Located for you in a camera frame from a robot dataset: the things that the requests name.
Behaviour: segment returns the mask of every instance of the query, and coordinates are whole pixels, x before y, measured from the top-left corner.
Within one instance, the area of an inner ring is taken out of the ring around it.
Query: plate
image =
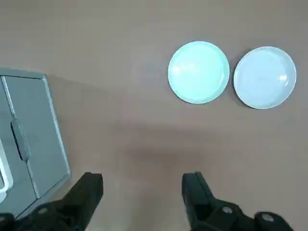
[[[268,109],[285,101],[296,82],[292,58],[276,47],[259,47],[247,53],[234,72],[234,88],[248,106]]]
[[[173,92],[188,103],[207,103],[217,98],[229,80],[229,63],[214,44],[190,42],[170,60],[168,80]]]

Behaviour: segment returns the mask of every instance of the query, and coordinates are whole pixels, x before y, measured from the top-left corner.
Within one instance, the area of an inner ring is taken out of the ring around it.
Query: screw
[[[270,222],[274,221],[274,218],[270,214],[267,214],[267,213],[263,213],[262,218],[266,221],[270,221]]]
[[[222,208],[222,211],[224,211],[225,213],[232,213],[233,212],[232,209],[230,207],[227,207],[227,206],[224,206]]]

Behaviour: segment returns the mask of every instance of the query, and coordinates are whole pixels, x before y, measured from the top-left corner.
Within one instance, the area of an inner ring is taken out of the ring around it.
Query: gray cabinet
[[[0,139],[13,179],[0,213],[26,215],[70,178],[70,169],[46,77],[10,69],[0,76]]]

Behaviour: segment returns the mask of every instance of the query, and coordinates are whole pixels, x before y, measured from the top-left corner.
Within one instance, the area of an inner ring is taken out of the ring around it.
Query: table surface
[[[180,181],[200,170],[214,195],[245,213],[308,220],[308,2],[304,0],[3,1],[0,64],[47,73],[73,173],[104,174],[89,230],[187,230]],[[216,44],[231,77],[214,101],[179,100],[173,53]],[[232,86],[250,49],[275,46],[297,67],[280,106],[243,105]],[[69,185],[59,192],[61,196]]]

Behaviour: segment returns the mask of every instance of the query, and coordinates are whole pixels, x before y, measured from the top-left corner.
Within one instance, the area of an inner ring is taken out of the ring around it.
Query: cabinet door
[[[4,88],[0,83],[0,139],[13,177],[13,186],[0,204],[0,213],[18,216],[36,200],[36,196],[26,163],[21,160],[16,147],[11,129],[12,119]]]
[[[39,198],[70,174],[47,80],[4,80],[12,111],[27,142],[28,168]]]

